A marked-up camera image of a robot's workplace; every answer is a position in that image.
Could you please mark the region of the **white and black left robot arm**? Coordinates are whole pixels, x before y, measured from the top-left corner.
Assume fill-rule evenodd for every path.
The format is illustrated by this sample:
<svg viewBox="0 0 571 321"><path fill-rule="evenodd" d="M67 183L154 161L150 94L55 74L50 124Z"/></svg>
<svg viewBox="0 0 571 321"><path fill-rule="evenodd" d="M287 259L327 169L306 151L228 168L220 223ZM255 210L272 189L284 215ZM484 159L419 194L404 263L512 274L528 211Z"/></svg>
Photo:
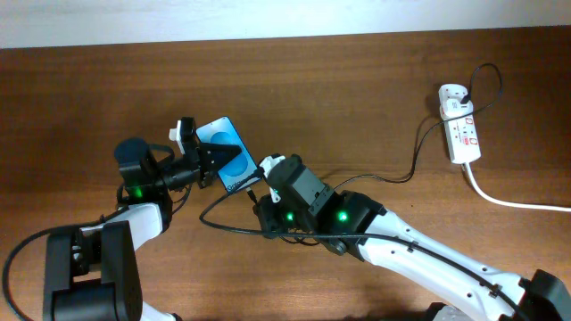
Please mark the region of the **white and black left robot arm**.
<svg viewBox="0 0 571 321"><path fill-rule="evenodd" d="M136 251L170 226L170 192L212 175L242 151L238 144L184 142L186 154L157 161L153 145L134 137L114 157L124 180L122 209L85 226L51 232L46 245L43 318L59 320L176 320L143 299Z"/></svg>

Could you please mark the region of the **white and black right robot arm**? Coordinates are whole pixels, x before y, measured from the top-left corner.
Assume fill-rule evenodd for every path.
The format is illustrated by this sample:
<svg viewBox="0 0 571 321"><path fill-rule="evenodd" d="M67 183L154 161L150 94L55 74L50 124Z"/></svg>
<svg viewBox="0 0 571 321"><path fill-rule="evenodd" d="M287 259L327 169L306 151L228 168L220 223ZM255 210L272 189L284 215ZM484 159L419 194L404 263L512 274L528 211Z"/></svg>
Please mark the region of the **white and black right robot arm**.
<svg viewBox="0 0 571 321"><path fill-rule="evenodd" d="M364 193L338 193L292 155L260 163L270 193L254 209L268 238L311 238L337 255L386 268L472 320L568 320L570 293L554 275L526 279L437 242Z"/></svg>

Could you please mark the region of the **blue Galaxy smartphone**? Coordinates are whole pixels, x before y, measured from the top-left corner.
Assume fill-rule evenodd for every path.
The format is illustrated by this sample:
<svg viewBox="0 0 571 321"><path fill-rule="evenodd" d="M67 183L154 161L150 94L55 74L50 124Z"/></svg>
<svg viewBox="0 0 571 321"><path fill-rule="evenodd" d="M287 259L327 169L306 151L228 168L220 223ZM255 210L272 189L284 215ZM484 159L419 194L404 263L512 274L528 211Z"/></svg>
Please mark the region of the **blue Galaxy smartphone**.
<svg viewBox="0 0 571 321"><path fill-rule="evenodd" d="M199 127L196 134L201 143L225 145L222 151L213 154L216 161L225 163L224 166L218 165L217 174L228 192L257 169L229 117L224 116Z"/></svg>

